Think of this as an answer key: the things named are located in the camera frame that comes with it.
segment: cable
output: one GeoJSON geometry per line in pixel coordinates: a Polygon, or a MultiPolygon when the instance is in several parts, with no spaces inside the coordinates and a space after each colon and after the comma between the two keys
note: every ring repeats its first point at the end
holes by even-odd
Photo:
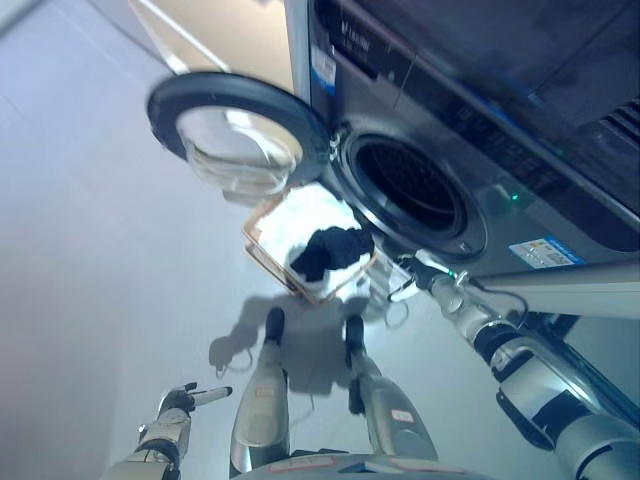
{"type": "Polygon", "coordinates": [[[251,367],[253,367],[253,354],[251,353],[251,350],[248,348],[246,348],[245,351],[249,355],[249,364],[246,367],[232,367],[231,365],[225,365],[220,370],[216,369],[216,378],[218,380],[221,380],[225,376],[227,371],[233,372],[233,373],[246,373],[249,370],[251,370],[251,367]]]}
{"type": "Polygon", "coordinates": [[[481,292],[489,293],[492,295],[505,295],[507,297],[515,298],[516,300],[518,300],[522,304],[522,313],[520,314],[520,321],[518,322],[518,326],[516,328],[520,330],[520,328],[525,324],[525,322],[527,321],[527,317],[529,316],[529,304],[523,297],[521,297],[517,293],[508,292],[506,290],[493,290],[490,288],[485,288],[475,278],[470,278],[468,282],[469,282],[469,285],[477,288],[481,292]]]}
{"type": "Polygon", "coordinates": [[[309,410],[307,410],[299,418],[292,420],[291,423],[289,424],[289,428],[293,428],[299,423],[303,422],[304,420],[309,418],[311,415],[313,415],[313,413],[316,411],[316,402],[315,402],[315,399],[313,398],[313,393],[311,392],[309,392],[309,401],[311,402],[311,408],[309,408],[309,410]]]}
{"type": "Polygon", "coordinates": [[[398,302],[398,304],[404,307],[404,314],[401,320],[397,321],[396,323],[390,323],[388,318],[389,311],[387,310],[384,314],[384,324],[386,325],[388,330],[398,330],[400,327],[402,327],[402,325],[407,323],[407,320],[409,319],[409,305],[407,305],[407,301],[402,300],[401,302],[398,302]]]}

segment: white cloth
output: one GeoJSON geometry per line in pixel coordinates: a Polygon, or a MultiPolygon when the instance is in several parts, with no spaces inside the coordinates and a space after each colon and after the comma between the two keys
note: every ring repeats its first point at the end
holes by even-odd
{"type": "Polygon", "coordinates": [[[358,270],[371,258],[368,253],[364,254],[349,267],[329,270],[322,281],[312,283],[291,268],[291,262],[302,253],[317,230],[361,228],[351,208],[318,183],[291,190],[256,227],[261,231],[258,244],[317,300],[326,298],[352,277],[355,279],[358,270]]]}

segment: robot leg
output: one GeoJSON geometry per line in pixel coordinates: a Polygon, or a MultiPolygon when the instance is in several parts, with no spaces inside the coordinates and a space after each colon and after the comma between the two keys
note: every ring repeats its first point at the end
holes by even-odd
{"type": "Polygon", "coordinates": [[[438,454],[420,415],[404,392],[380,373],[364,348],[362,318],[347,320],[347,365],[354,380],[349,389],[351,413],[364,413],[376,454],[437,460],[438,454]]]}
{"type": "Polygon", "coordinates": [[[265,342],[245,390],[231,436],[230,477],[289,456],[287,379],[280,362],[284,312],[267,317],[265,342]]]}

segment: washing machine door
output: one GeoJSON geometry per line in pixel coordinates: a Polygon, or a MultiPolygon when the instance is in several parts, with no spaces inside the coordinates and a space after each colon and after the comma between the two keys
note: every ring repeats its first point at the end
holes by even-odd
{"type": "Polygon", "coordinates": [[[172,76],[149,95],[147,115],[158,141],[232,201],[306,183],[329,160],[329,133],[306,103],[242,75],[172,76]]]}

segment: door glass window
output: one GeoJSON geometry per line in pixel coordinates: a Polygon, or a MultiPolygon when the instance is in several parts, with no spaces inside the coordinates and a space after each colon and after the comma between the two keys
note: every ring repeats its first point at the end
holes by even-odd
{"type": "Polygon", "coordinates": [[[198,176],[229,192],[276,193],[302,159],[302,147],[286,129],[245,110],[194,108],[180,115],[177,128],[198,176]]]}

